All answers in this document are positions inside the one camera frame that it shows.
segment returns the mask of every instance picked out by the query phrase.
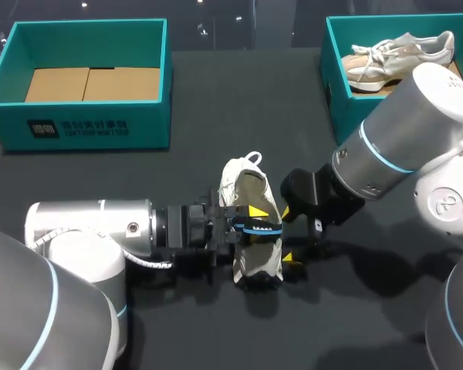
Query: sneaker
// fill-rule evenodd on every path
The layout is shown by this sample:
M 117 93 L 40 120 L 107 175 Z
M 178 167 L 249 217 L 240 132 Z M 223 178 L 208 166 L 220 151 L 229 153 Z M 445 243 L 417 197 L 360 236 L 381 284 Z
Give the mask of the sneaker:
M 348 84 L 356 89 L 377 92 L 388 82 L 403 79 L 416 66 L 433 62 L 448 67 L 453 59 L 455 37 L 451 31 L 438 37 L 417 39 L 405 33 L 366 48 L 352 45 L 353 55 L 344 56 Z
M 281 224 L 275 199 L 266 175 L 259 169 L 259 152 L 228 161 L 221 177 L 219 203 L 221 207 L 250 205 L 265 211 L 260 220 Z M 281 263 L 282 240 L 275 242 L 235 245 L 233 280 L 243 288 L 266 286 L 277 288 L 283 281 Z

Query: teal box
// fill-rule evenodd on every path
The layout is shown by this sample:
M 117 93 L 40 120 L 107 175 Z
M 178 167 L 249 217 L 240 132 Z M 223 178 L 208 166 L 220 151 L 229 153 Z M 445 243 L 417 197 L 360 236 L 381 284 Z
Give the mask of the teal box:
M 37 68 L 160 69 L 157 100 L 24 103 Z M 5 151 L 168 148 L 172 62 L 166 19 L 16 22 L 0 57 Z
M 373 46 L 409 32 L 431 37 L 443 31 L 455 34 L 455 62 L 463 78 L 463 14 L 368 15 L 328 17 L 321 50 L 320 72 L 338 144 L 360 125 L 384 99 L 354 96 L 343 71 L 341 58 L 351 54 L 351 45 Z

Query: white cable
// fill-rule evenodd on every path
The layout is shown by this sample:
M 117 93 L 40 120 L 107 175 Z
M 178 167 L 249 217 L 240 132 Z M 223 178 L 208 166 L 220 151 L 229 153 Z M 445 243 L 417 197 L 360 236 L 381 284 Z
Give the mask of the white cable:
M 118 244 L 110 235 L 105 234 L 101 230 L 94 229 L 92 227 L 59 227 L 58 229 L 55 229 L 53 231 L 50 231 L 47 235 L 39 238 L 37 241 L 34 242 L 32 245 L 26 245 L 29 249 L 32 249 L 36 253 L 39 253 L 38 250 L 41 247 L 45 247 L 45 245 L 50 242 L 52 239 L 55 237 L 58 237 L 61 234 L 68 233 L 70 231 L 89 231 L 92 233 L 95 233 L 99 237 L 102 237 L 103 239 L 109 241 L 110 243 L 114 243 L 117 245 L 123 252 L 124 257 L 127 260 L 130 260 L 134 262 L 135 264 L 138 264 L 139 266 L 146 267 L 146 268 L 153 268 L 156 270 L 168 270 L 173 267 L 173 264 L 171 262 L 149 262 L 145 260 L 141 260 L 140 258 L 134 256 L 133 254 L 127 252 L 123 247 Z

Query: blue ring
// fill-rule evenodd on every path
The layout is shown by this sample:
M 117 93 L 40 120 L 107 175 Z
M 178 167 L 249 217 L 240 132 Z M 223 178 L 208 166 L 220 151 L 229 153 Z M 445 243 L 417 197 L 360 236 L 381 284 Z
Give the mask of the blue ring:
M 251 230 L 244 228 L 244 233 L 254 235 L 278 235 L 281 234 L 281 230 Z
M 38 358 L 38 355 L 43 349 L 46 339 L 48 339 L 48 335 L 52 330 L 53 322 L 55 321 L 56 309 L 59 303 L 59 280 L 56 276 L 55 268 L 53 267 L 53 265 L 47 259 L 45 259 L 45 261 L 48 264 L 50 272 L 52 273 L 52 302 L 49 306 L 49 313 L 48 317 L 46 318 L 45 327 L 43 328 L 43 331 L 39 336 L 36 345 L 32 349 L 31 354 L 29 355 L 27 360 L 25 360 L 24 365 L 20 368 L 20 370 L 28 370 L 33 364 L 33 362 Z
M 123 308 L 122 308 L 122 311 L 120 311 L 118 314 L 117 314 L 117 317 L 119 318 L 121 315 L 123 315 L 125 313 L 125 311 L 127 310 L 127 305 L 125 305 Z
M 386 166 L 392 168 L 393 170 L 401 173 L 413 173 L 414 171 L 410 170 L 405 170 L 404 168 L 398 167 L 394 164 L 392 164 L 389 160 L 384 158 L 379 154 L 379 152 L 376 150 L 376 148 L 373 147 L 373 145 L 370 143 L 369 139 L 367 138 L 367 135 L 365 134 L 365 130 L 363 129 L 363 123 L 365 121 L 362 121 L 360 124 L 360 135 L 362 136 L 363 141 L 365 141 L 365 144 L 369 147 L 370 151 L 374 156 L 377 157 L 378 160 L 380 160 L 382 163 L 384 163 Z
M 451 276 L 453 275 L 453 272 L 455 272 L 455 268 L 453 268 L 453 271 L 451 271 L 451 273 L 449 274 L 448 281 L 446 282 L 446 289 L 444 291 L 444 305 L 446 307 L 446 316 L 448 316 L 449 326 L 451 326 L 451 330 L 453 331 L 453 334 L 458 340 L 458 343 L 463 347 L 463 339 L 459 335 L 458 330 L 456 330 L 455 324 L 453 323 L 453 320 L 451 319 L 451 312 L 449 311 L 448 289 L 449 289 L 449 282 L 451 281 Z

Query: black table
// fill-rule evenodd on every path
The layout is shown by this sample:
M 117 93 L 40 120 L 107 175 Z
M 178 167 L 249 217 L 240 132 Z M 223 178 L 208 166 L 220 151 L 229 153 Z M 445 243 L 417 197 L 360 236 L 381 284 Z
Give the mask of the black table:
M 0 230 L 22 241 L 37 201 L 189 203 L 251 150 L 263 155 L 281 211 L 282 178 L 316 170 L 336 147 L 318 62 L 318 49 L 175 52 L 171 149 L 3 156 L 0 147 Z M 343 255 L 311 264 L 307 282 L 246 294 L 222 267 L 212 287 L 185 278 L 132 287 L 131 346 L 118 367 L 431 369 L 425 312 L 456 245 L 418 224 L 412 181 L 332 229 Z M 287 225 L 286 244 L 305 234 L 301 220 Z

